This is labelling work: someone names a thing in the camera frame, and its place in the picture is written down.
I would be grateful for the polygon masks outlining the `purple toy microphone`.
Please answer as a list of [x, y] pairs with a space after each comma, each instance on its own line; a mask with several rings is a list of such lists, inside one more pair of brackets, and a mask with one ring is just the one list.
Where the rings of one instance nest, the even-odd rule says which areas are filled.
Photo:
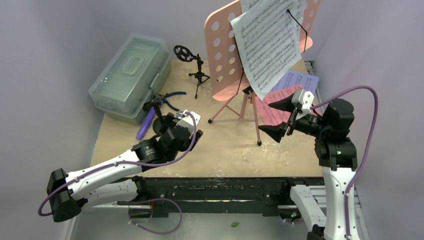
[[152, 121], [156, 115], [155, 109], [152, 107], [146, 114], [141, 126], [136, 134], [136, 139], [141, 140], [147, 133]]

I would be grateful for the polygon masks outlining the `lavender sheet music page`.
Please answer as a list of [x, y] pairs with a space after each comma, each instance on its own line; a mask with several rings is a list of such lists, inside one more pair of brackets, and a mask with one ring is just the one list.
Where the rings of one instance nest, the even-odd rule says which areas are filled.
[[319, 77], [304, 72], [288, 70], [278, 83], [271, 89], [271, 92], [286, 89], [294, 85], [301, 85], [306, 91], [316, 92]]

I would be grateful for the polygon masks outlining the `pink music stand tripod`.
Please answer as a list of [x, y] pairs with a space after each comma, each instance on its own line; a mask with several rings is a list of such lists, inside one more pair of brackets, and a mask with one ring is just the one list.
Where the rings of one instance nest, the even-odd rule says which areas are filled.
[[252, 105], [254, 118], [251, 121], [259, 126], [256, 93], [242, 71], [231, 20], [242, 14], [242, 5], [238, 0], [213, 11], [205, 20], [204, 36], [209, 75], [212, 84], [212, 96], [223, 105], [212, 115], [208, 123], [224, 109], [236, 114], [239, 120], [247, 122], [245, 117], [249, 104]]

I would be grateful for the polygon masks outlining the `white sheet music page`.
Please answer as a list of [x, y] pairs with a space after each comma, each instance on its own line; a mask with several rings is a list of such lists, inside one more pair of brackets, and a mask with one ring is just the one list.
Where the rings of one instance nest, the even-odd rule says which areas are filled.
[[[240, 0], [241, 11], [245, 13], [247, 10], [251, 9], [255, 4], [259, 3], [260, 0]], [[290, 12], [295, 17], [295, 19], [302, 24], [304, 20], [304, 10], [307, 7], [308, 3], [306, 0], [292, 0], [294, 7], [290, 8]]]
[[301, 58], [294, 17], [304, 1], [260, 0], [231, 20], [244, 73], [260, 100]]

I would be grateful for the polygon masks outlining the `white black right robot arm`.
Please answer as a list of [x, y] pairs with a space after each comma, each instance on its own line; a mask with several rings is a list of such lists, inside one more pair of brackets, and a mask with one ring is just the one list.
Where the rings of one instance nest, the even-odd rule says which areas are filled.
[[305, 184], [289, 184], [281, 189], [280, 196], [288, 204], [295, 203], [307, 225], [309, 240], [358, 240], [355, 219], [354, 194], [348, 188], [358, 168], [357, 149], [348, 137], [354, 120], [353, 105], [336, 98], [327, 105], [322, 116], [306, 114], [300, 103], [286, 98], [269, 104], [269, 107], [290, 112], [287, 122], [279, 125], [261, 125], [259, 129], [276, 142], [289, 136], [293, 130], [315, 138], [314, 151], [324, 180], [326, 212], [322, 212]]

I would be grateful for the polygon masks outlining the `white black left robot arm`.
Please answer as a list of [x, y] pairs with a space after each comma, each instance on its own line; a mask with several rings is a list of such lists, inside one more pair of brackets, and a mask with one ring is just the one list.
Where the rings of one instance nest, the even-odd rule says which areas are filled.
[[171, 126], [162, 134], [140, 141], [122, 154], [82, 170], [51, 172], [46, 188], [47, 198], [38, 209], [42, 217], [52, 216], [55, 223], [70, 220], [83, 209], [119, 201], [146, 203], [149, 191], [127, 176], [178, 162], [202, 137], [198, 129], [201, 116], [184, 110], [181, 117], [169, 113]]

